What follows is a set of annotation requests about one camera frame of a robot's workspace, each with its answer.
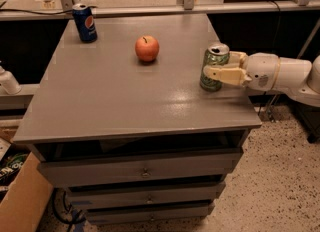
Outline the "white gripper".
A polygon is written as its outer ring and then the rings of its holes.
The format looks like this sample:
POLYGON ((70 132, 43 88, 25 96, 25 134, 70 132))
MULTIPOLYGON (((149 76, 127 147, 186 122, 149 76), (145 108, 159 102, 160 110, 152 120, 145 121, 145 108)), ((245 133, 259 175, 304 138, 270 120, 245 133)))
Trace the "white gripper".
POLYGON ((254 90, 269 91, 273 87, 276 72, 279 69, 279 57, 266 53, 248 56, 245 52, 231 51, 228 63, 243 65, 245 70, 240 67, 206 65, 203 73, 212 80, 229 85, 246 84, 247 87, 254 90))

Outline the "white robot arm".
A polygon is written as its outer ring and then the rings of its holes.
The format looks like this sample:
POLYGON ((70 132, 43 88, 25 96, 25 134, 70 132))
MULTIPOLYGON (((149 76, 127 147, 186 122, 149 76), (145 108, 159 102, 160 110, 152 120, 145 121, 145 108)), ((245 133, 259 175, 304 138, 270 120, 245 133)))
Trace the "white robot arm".
POLYGON ((319 107, 319 58, 308 60, 275 54, 230 52, 225 65, 206 65, 204 74, 222 83, 257 91, 277 91, 297 102, 319 107))

